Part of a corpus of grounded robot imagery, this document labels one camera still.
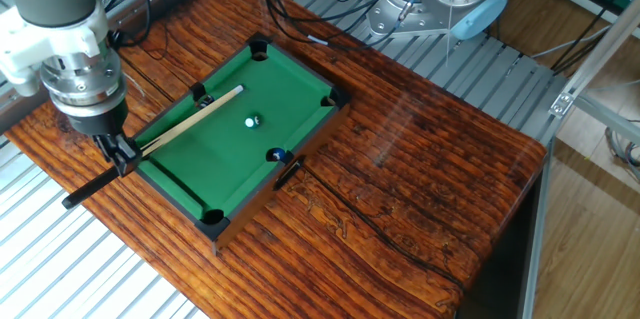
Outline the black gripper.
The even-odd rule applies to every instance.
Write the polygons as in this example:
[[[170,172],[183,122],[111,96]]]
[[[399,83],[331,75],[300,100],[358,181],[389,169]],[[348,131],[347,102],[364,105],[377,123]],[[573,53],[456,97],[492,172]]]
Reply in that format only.
[[[142,151],[135,140],[121,134],[128,113],[127,104],[121,102],[113,109],[96,116],[78,117],[67,114],[69,123],[76,131],[92,136],[94,144],[105,160],[114,166],[118,176],[127,176],[142,159]]]

